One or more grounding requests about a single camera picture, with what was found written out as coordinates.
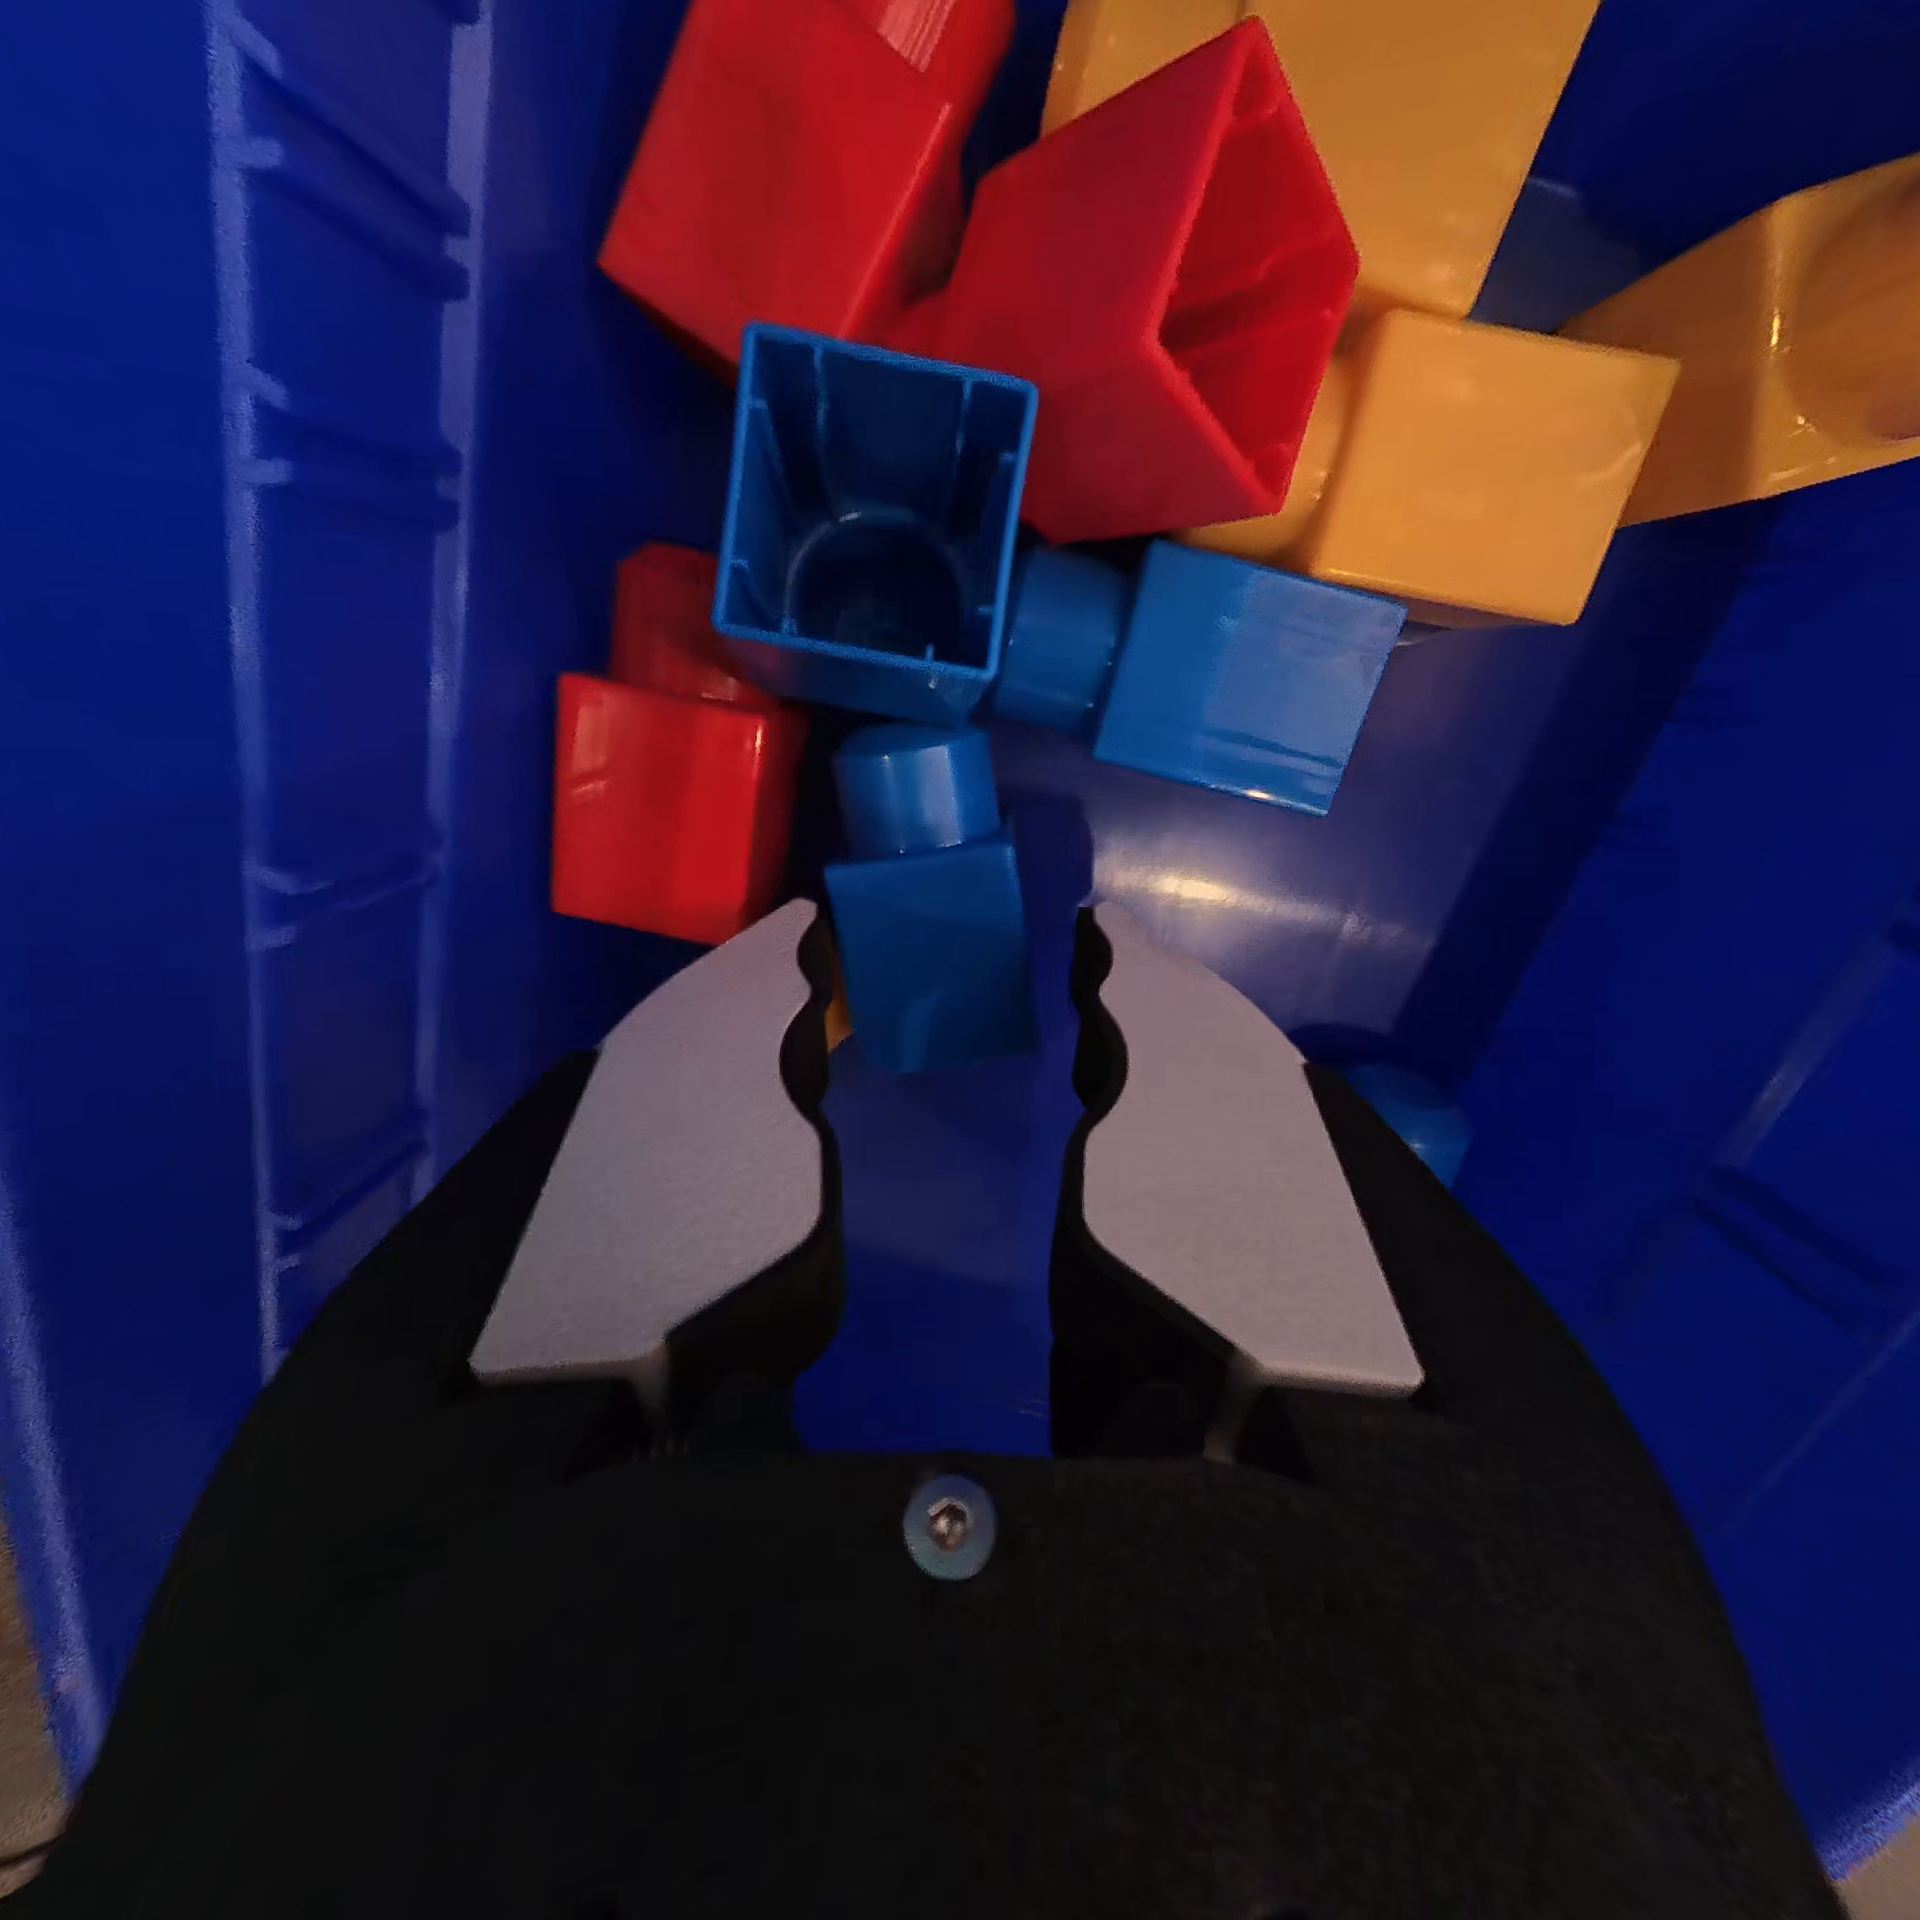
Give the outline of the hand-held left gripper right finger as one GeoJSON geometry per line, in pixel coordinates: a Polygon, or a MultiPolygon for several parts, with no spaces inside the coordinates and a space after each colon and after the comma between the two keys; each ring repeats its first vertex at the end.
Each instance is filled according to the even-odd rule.
{"type": "Polygon", "coordinates": [[[1050,1449],[1282,1451],[1287,1395],[1409,1401],[1424,1364],[1304,1057],[1114,904],[1076,913],[1070,998],[1050,1449]]]}

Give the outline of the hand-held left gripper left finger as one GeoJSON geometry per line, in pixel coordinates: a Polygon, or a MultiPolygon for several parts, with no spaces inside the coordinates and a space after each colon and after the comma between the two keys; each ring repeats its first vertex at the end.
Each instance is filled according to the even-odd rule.
{"type": "Polygon", "coordinates": [[[688,1429],[727,1384],[792,1386],[828,1353],[832,998],[828,923],[791,900],[607,1030],[471,1348],[477,1384],[613,1381],[688,1429]]]}

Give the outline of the blue plastic bin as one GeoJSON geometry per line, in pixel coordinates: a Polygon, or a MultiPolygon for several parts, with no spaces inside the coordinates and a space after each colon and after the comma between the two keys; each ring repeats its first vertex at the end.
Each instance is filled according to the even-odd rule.
{"type": "MultiPolygon", "coordinates": [[[[4,1494],[78,1788],[284,1350],[688,960],[546,906],[557,674],[730,395],[592,266],[684,4],[4,4],[4,1494]]],[[[1914,462],[1431,633],[1322,821],[996,739],[1039,1053],[860,1046],[821,1448],[1041,1441],[1110,897],[1472,1117],[1845,1877],[1914,1819],[1914,462]]]]}

